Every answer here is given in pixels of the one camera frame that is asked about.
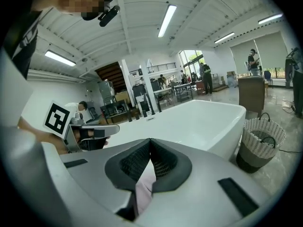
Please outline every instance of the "white ceiling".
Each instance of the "white ceiling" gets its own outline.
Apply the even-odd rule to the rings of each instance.
[[[163,38],[158,38],[169,4],[177,10]],[[130,54],[215,47],[214,41],[230,31],[253,29],[255,22],[274,11],[268,0],[114,0],[120,13],[106,26],[84,21],[56,9],[44,11],[38,28],[31,68],[62,75],[97,78],[94,70]],[[57,52],[76,62],[75,67],[44,56]]]

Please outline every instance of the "cable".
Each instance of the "cable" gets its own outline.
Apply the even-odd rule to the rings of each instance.
[[[303,153],[303,151],[287,151],[287,150],[282,150],[282,149],[280,149],[280,151],[287,152],[287,153]]]

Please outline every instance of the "fluorescent ceiling light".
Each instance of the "fluorescent ceiling light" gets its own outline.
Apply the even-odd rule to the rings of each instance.
[[[219,43],[220,41],[225,40],[226,38],[228,38],[228,37],[230,37],[230,36],[232,36],[234,34],[235,34],[234,32],[231,32],[230,34],[222,37],[221,39],[216,40],[215,43]]]
[[[54,59],[56,61],[60,61],[60,62],[62,62],[64,64],[66,64],[66,65],[69,65],[69,66],[75,66],[76,65],[76,63],[74,63],[74,62],[72,62],[72,61],[70,61],[70,60],[68,60],[68,59],[66,59],[66,58],[64,58],[64,57],[62,57],[62,56],[60,56],[60,55],[52,52],[52,51],[47,51],[45,53],[45,56],[47,56],[49,58],[52,58],[52,59]]]
[[[276,15],[273,15],[273,16],[266,17],[266,18],[264,18],[262,20],[259,20],[258,22],[259,22],[259,24],[263,24],[263,23],[266,23],[266,22],[268,22],[270,20],[273,20],[273,19],[276,19],[276,18],[282,17],[282,16],[283,16],[283,14],[280,13],[280,14],[276,14]]]
[[[161,29],[160,29],[160,32],[159,32],[159,35],[158,35],[159,38],[164,36],[165,31],[166,31],[166,29],[167,29],[167,27],[170,23],[170,20],[171,20],[172,16],[174,15],[175,11],[176,11],[176,8],[177,8],[177,6],[175,6],[175,5],[169,5],[169,7],[166,11],[163,23],[161,25]]]

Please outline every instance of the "wooden staircase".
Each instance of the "wooden staircase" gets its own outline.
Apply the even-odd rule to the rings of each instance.
[[[111,81],[116,93],[127,90],[123,73],[118,62],[102,67],[96,70],[96,73],[103,81],[106,79]]]

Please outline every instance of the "basket handle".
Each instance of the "basket handle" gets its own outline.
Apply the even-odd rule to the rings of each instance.
[[[270,122],[270,116],[269,116],[268,113],[263,113],[263,114],[261,114],[261,116],[259,117],[259,120],[261,119],[261,117],[262,117],[264,114],[267,114],[267,115],[268,115],[268,122]]]
[[[263,140],[260,141],[260,143],[264,143],[264,140],[267,139],[267,138],[271,138],[271,139],[274,140],[274,149],[275,149],[276,148],[276,140],[273,137],[271,137],[271,136],[265,137]]]

